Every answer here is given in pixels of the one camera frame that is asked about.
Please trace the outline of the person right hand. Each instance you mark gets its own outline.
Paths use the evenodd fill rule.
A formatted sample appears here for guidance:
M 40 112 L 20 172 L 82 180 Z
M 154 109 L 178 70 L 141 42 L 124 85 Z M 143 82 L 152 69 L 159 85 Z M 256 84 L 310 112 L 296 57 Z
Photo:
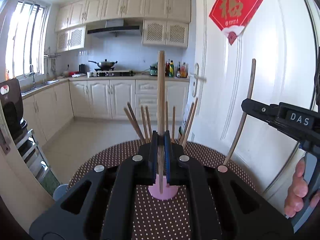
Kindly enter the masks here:
M 295 172 L 292 177 L 292 183 L 287 191 L 287 197 L 284 203 L 285 215 L 292 218 L 296 213 L 302 210 L 304 206 L 303 198 L 308 193 L 308 184 L 304 180 L 305 161 L 300 159 L 296 165 Z

